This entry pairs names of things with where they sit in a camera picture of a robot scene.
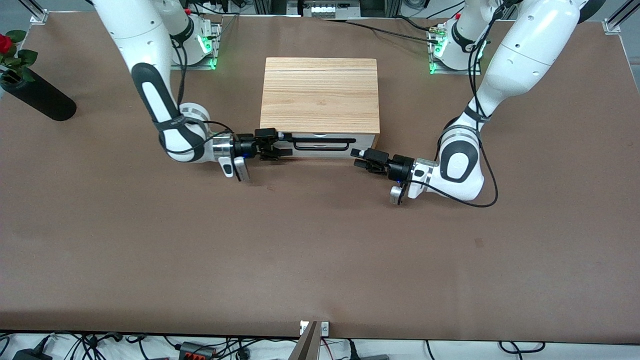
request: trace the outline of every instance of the black cylinder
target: black cylinder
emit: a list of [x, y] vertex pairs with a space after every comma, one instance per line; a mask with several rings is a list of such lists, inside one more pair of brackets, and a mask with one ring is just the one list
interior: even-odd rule
[[0, 81], [0, 85], [9, 94], [55, 121], [64, 121], [74, 116], [76, 103], [72, 99], [69, 99], [68, 96], [49, 84], [33, 70], [25, 68], [24, 72], [29, 72], [35, 81], [26, 81], [22, 78], [15, 84]]

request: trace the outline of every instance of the green led light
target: green led light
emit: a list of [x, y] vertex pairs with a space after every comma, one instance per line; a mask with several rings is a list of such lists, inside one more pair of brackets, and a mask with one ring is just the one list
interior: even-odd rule
[[203, 38], [200, 35], [197, 35], [197, 37], [198, 37], [198, 43], [200, 44], [202, 51], [204, 51], [205, 53], [208, 53], [211, 50], [211, 45], [209, 45], [209, 41], [207, 40], [207, 38]]

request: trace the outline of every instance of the table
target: table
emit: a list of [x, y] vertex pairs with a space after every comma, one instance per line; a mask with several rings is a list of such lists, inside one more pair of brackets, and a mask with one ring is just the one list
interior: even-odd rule
[[[251, 161], [253, 184], [173, 162], [94, 13], [52, 13], [26, 46], [78, 112], [57, 123], [0, 101], [0, 328], [296, 336], [323, 319], [334, 337], [640, 336], [640, 99], [599, 23], [483, 131], [500, 186], [488, 209], [433, 194], [393, 206], [393, 183], [352, 161]], [[378, 148], [392, 154], [432, 156], [471, 97], [465, 76], [429, 75], [424, 44], [242, 17], [218, 68], [188, 73], [185, 101], [253, 130], [270, 56], [377, 59]], [[492, 197], [486, 181], [477, 201]]]

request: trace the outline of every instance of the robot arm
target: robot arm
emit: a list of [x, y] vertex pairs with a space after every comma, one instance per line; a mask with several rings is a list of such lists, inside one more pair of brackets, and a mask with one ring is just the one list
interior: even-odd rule
[[273, 144], [274, 129], [251, 134], [212, 135], [207, 110], [194, 103], [177, 104], [170, 92], [170, 65], [191, 65], [211, 52], [205, 34], [208, 20], [187, 15], [176, 0], [94, 0], [95, 9], [120, 50], [163, 149], [175, 161], [215, 161], [227, 177], [248, 180], [245, 158], [264, 160], [289, 155]]
[[[487, 16], [496, 10], [491, 1], [467, 0], [459, 25], [450, 19], [439, 26], [447, 30], [448, 43], [437, 54], [445, 65], [469, 68], [469, 57], [482, 46], [482, 35], [494, 19], [494, 15]], [[518, 20], [500, 43], [477, 91], [480, 108], [474, 97], [463, 113], [445, 126], [436, 161], [398, 155], [390, 160], [386, 152], [368, 149], [352, 152], [360, 158], [355, 165], [397, 181], [400, 186], [391, 190], [390, 201], [394, 204], [400, 204], [405, 194], [414, 199], [422, 192], [436, 192], [463, 202], [475, 199], [484, 184], [480, 168], [483, 126], [502, 101], [528, 92], [547, 73], [573, 33], [585, 4], [574, 0], [522, 2]]]

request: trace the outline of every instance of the white floor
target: white floor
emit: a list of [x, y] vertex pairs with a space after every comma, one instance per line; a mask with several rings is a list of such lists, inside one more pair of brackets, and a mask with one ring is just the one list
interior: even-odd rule
[[[14, 334], [10, 335], [11, 341], [1, 360], [13, 359], [16, 351], [25, 348], [34, 348], [46, 334]], [[223, 338], [188, 338], [170, 336], [172, 343], [182, 343], [190, 341], [200, 345], [221, 343]], [[45, 354], [53, 356], [54, 360], [62, 360], [73, 346], [76, 339], [71, 335], [57, 335], [51, 338], [45, 347]], [[334, 360], [343, 357], [349, 359], [349, 344], [346, 340], [328, 339], [331, 343]], [[358, 355], [360, 357], [388, 355], [391, 360], [430, 360], [426, 350], [426, 343], [422, 340], [354, 340]], [[143, 340], [143, 348], [149, 359], [169, 358], [177, 359], [179, 353], [160, 336], [149, 336]], [[500, 350], [496, 342], [491, 341], [430, 341], [431, 350], [435, 360], [518, 360], [517, 355], [507, 354]], [[535, 343], [517, 343], [521, 350], [535, 348], [539, 346]], [[4, 346], [4, 341], [0, 341], [0, 350]], [[288, 359], [289, 354], [295, 344], [290, 341], [273, 343], [261, 341], [249, 347], [250, 359], [253, 360], [274, 360]], [[138, 344], [129, 344], [126, 341], [119, 343], [113, 340], [106, 340], [100, 343], [98, 349], [107, 360], [143, 360]], [[76, 359], [82, 359], [83, 352], [76, 354]], [[330, 360], [330, 356], [324, 347], [321, 347], [320, 360]], [[591, 345], [591, 344], [569, 344], [569, 343], [547, 343], [541, 352], [535, 354], [524, 354], [523, 360], [631, 360], [640, 359], [639, 345]]]

